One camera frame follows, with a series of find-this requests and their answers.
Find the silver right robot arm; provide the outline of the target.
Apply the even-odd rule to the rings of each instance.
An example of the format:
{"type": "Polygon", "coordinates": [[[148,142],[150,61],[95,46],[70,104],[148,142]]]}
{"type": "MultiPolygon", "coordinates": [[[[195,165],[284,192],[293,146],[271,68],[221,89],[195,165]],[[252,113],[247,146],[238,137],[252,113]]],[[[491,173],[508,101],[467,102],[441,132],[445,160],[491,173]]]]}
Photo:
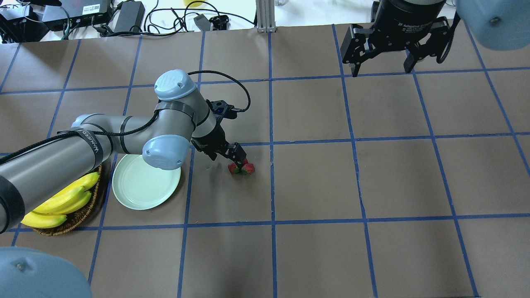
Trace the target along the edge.
{"type": "Polygon", "coordinates": [[[408,52],[405,73],[426,57],[441,64],[460,22],[488,49],[508,51],[529,45],[528,0],[457,0],[452,22],[440,15],[445,4],[444,0],[375,0],[369,28],[348,26],[340,46],[342,63],[353,77],[366,60],[387,52],[408,52]]]}

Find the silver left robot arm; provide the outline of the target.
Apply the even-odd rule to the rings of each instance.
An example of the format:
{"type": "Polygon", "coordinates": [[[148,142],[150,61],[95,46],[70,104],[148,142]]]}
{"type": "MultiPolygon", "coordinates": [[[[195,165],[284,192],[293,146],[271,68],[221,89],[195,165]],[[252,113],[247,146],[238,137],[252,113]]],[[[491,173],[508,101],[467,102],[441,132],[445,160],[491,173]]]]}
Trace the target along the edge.
{"type": "Polygon", "coordinates": [[[158,102],[151,117],[80,115],[69,129],[2,157],[1,232],[112,154],[137,154],[151,167],[176,170],[193,146],[242,168],[246,153],[227,141],[221,122],[250,108],[250,94],[243,90],[247,105],[239,109],[205,99],[190,73],[169,70],[154,83],[158,102]]]}

